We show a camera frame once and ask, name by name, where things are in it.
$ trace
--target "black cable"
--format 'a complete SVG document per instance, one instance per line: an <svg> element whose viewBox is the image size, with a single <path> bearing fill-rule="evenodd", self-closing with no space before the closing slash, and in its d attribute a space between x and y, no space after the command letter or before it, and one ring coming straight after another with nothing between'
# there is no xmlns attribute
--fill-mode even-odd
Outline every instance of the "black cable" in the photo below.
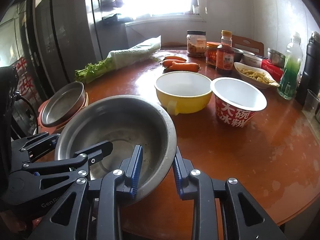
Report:
<svg viewBox="0 0 320 240"><path fill-rule="evenodd" d="M39 132L39 123L38 123L38 117L36 114L35 109L33 108L33 106L30 104L30 102L28 100L26 100L20 93L19 91L16 91L16 101L22 99L23 101L25 101L25 103L31 108L31 111L33 113L34 118L36 119L36 133Z"/></svg>

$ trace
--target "window sill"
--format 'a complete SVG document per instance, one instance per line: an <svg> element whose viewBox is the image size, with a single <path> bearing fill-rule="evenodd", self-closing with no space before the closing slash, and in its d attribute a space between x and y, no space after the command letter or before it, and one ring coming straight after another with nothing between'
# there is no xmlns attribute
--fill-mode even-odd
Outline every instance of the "window sill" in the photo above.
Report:
<svg viewBox="0 0 320 240"><path fill-rule="evenodd" d="M200 15L161 15L161 16L152 16L147 18L140 18L136 19L133 22L125 23L126 26L136 25L136 24L143 24L143 23L150 23L150 22L161 22L161 21L197 21L197 22L205 22Z"/></svg>

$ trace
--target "large stainless steel basin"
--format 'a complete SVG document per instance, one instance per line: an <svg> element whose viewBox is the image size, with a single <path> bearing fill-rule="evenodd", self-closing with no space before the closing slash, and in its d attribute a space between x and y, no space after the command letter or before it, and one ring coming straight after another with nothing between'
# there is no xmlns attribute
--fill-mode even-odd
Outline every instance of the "large stainless steel basin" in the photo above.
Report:
<svg viewBox="0 0 320 240"><path fill-rule="evenodd" d="M134 146L143 147L143 163L134 203L155 189L168 173L177 147L177 136L168 113L157 104L131 95L99 100L82 109L64 128L55 159L98 142L113 143L112 153L91 166L91 179L102 178L131 157Z"/></svg>

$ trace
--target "clear plastic cup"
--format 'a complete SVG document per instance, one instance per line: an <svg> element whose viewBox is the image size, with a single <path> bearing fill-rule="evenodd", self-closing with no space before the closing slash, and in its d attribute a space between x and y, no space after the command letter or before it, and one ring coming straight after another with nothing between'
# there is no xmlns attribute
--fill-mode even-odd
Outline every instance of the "clear plastic cup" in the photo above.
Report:
<svg viewBox="0 0 320 240"><path fill-rule="evenodd" d="M308 89L306 101L304 102L304 106L302 109L303 113L305 114L308 120L311 120L314 118L316 114L316 110L319 106L319 103L320 103L320 99L318 98L318 96L314 92Z"/></svg>

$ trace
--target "green liquid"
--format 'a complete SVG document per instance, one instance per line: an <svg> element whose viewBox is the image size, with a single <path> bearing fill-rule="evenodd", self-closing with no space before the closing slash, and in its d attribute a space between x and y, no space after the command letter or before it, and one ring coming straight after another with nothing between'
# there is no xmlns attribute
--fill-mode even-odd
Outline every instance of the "green liquid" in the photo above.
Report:
<svg viewBox="0 0 320 240"><path fill-rule="evenodd" d="M292 55L286 57L284 65L284 74L280 80L278 93L283 98L290 100L293 98L297 89L297 76L300 70L301 62Z"/></svg>

